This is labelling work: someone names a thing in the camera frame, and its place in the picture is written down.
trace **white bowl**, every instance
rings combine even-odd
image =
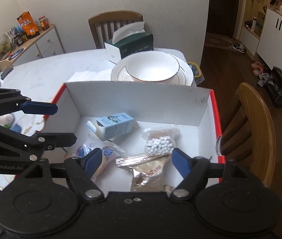
[[[146,82],[168,81],[180,70],[177,59],[161,51],[132,54],[125,67],[133,79]]]

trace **chair backrest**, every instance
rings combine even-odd
[[[112,11],[95,15],[89,19],[91,33],[96,44],[96,48],[101,48],[101,42],[97,33],[97,26],[101,26],[101,35],[103,41],[109,40],[113,36],[113,32],[123,25],[143,21],[142,14],[134,11]],[[105,25],[107,26],[108,38],[105,36]]]
[[[222,132],[225,132],[240,107],[243,107],[246,116],[235,122],[222,138],[221,152],[227,158],[235,150],[237,162],[244,162],[249,158],[249,169],[267,186],[271,184],[276,154],[275,132],[271,114],[259,93],[249,84],[241,83],[221,119]],[[225,144],[248,122],[250,131],[240,136],[236,141]],[[239,151],[239,147],[251,137],[252,148]]]

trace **white beads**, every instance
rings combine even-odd
[[[148,156],[163,156],[171,154],[174,149],[171,140],[172,139],[169,136],[148,140],[145,144],[145,154]]]

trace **white napkin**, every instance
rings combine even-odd
[[[113,33],[112,44],[118,43],[120,40],[131,36],[136,33],[143,33],[144,30],[144,22],[135,22],[124,25],[122,28],[117,29]]]
[[[78,82],[78,81],[111,81],[112,69],[100,71],[100,72],[75,72],[73,76],[67,82]]]

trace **green tissue box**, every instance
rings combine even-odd
[[[108,59],[116,64],[128,55],[153,50],[153,33],[143,32],[133,34],[114,45],[112,44],[112,40],[108,40],[104,42],[104,46]]]

